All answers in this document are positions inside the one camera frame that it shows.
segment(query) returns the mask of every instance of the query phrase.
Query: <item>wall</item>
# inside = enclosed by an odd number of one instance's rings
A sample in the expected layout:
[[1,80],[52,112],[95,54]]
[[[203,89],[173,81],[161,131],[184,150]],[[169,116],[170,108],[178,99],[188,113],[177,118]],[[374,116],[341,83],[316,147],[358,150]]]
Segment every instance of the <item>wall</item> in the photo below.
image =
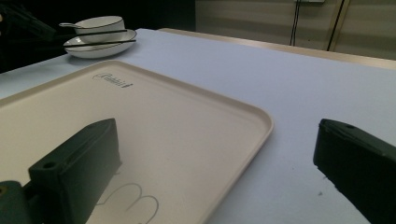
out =
[[[301,4],[296,46],[327,49],[343,0]],[[290,43],[293,0],[196,0],[196,31],[277,44]],[[350,0],[332,50],[396,60],[396,1]]]

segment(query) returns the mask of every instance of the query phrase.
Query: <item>white plate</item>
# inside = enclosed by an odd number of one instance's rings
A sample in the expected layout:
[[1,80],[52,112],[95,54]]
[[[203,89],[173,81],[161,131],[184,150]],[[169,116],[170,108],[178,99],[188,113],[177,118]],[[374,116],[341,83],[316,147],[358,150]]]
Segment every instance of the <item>white plate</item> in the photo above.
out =
[[[135,30],[128,30],[122,36],[121,41],[134,39],[136,36]],[[97,45],[78,48],[67,48],[67,45],[85,44],[79,37],[72,38],[64,43],[67,53],[79,58],[102,58],[113,54],[120,53],[132,46],[134,42],[127,42],[121,44]]]

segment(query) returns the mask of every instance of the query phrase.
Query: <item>white bowl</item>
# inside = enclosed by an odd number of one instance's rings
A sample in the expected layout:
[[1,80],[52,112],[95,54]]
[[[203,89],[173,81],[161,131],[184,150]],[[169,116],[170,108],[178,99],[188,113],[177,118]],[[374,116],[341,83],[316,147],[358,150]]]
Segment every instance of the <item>white bowl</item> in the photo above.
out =
[[[132,40],[136,37],[135,30],[128,30],[127,32],[121,33],[121,41],[124,40]],[[87,46],[87,47],[77,47],[77,48],[68,48],[67,45],[77,45],[77,44],[85,44],[80,37],[75,37],[70,39],[64,43],[64,50],[70,55],[79,57],[79,58],[102,58],[106,56],[110,56],[113,54],[120,53],[129,47],[132,46],[134,42],[127,42],[121,44],[109,44],[109,45],[97,45],[97,46]]]
[[[106,32],[115,30],[124,30],[125,25],[122,17],[119,16],[105,16],[87,19],[76,23],[78,26],[84,28],[75,28],[76,34]],[[104,41],[117,41],[122,38],[121,33],[106,34],[106,35],[86,35],[81,36],[80,39],[85,43],[95,43]]]

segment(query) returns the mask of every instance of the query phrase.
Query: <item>white table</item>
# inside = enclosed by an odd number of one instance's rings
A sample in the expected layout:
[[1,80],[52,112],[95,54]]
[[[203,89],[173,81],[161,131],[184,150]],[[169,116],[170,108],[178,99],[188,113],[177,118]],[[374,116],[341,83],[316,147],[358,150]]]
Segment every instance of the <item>white table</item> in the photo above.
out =
[[396,145],[396,70],[218,40],[137,30],[119,55],[64,55],[0,75],[0,98],[120,60],[265,109],[275,129],[208,223],[368,223],[313,164],[321,119]]

